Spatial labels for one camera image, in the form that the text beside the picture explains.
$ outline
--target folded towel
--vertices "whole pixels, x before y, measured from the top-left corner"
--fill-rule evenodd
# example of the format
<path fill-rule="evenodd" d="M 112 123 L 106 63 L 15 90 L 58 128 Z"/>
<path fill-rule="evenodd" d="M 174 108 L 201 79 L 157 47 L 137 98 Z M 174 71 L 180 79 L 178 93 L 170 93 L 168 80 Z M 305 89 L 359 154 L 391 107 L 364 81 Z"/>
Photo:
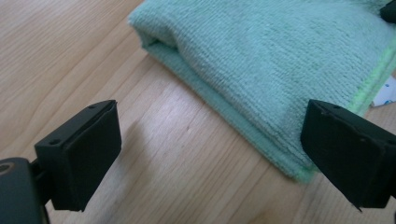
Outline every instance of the folded towel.
<path fill-rule="evenodd" d="M 148 0 L 129 23 L 269 161 L 308 181 L 317 170 L 300 143 L 308 100 L 362 115 L 396 64 L 380 2 Z"/>

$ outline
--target microfiber cloth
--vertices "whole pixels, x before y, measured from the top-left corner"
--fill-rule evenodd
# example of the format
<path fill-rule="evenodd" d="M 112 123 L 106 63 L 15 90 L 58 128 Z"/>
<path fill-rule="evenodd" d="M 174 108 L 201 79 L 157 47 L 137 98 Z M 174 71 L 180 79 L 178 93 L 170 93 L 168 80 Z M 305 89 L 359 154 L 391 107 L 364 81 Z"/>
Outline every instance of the microfiber cloth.
<path fill-rule="evenodd" d="M 286 175 L 317 170 L 300 134 L 309 99 L 362 115 L 396 64 L 387 1 L 147 0 L 129 17 L 149 54 Z"/>

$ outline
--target wooden table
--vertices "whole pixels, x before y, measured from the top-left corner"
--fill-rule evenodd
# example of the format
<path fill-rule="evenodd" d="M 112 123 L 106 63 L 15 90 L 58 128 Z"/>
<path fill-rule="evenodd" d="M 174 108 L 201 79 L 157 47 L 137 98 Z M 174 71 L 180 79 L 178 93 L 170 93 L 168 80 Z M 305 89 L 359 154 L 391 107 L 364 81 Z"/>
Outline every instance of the wooden table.
<path fill-rule="evenodd" d="M 52 223 L 392 223 L 396 203 L 361 214 L 323 176 L 282 175 L 139 47 L 140 0 L 0 2 L 0 158 L 89 104 L 119 102 L 123 149 L 84 213 Z M 367 118 L 396 133 L 396 104 Z"/>

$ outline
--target light wood tabletop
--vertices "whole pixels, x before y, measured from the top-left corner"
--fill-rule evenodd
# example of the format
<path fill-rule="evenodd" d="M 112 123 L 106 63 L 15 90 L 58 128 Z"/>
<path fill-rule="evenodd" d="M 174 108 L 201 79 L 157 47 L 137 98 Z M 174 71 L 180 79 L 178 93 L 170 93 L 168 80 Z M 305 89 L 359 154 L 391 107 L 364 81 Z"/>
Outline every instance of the light wood tabletop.
<path fill-rule="evenodd" d="M 321 174 L 292 181 L 140 48 L 140 0 L 0 1 L 0 158 L 85 106 L 118 101 L 122 151 L 85 212 L 52 223 L 392 223 L 396 203 L 359 212 Z M 366 118 L 396 133 L 396 104 Z"/>

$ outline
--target black object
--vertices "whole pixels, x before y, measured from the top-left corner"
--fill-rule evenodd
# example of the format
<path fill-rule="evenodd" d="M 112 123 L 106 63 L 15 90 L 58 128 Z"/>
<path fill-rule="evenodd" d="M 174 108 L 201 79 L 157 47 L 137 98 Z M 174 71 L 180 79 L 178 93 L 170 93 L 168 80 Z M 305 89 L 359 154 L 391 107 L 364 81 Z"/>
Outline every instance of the black object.
<path fill-rule="evenodd" d="M 37 159 L 0 161 L 0 223 L 48 223 L 44 204 L 83 211 L 120 154 L 115 101 L 90 105 L 35 145 Z"/>
<path fill-rule="evenodd" d="M 380 14 L 384 21 L 396 23 L 396 0 L 389 2 L 381 8 Z"/>
<path fill-rule="evenodd" d="M 396 195 L 392 133 L 338 105 L 310 100 L 301 141 L 309 158 L 356 207 L 384 208 Z"/>

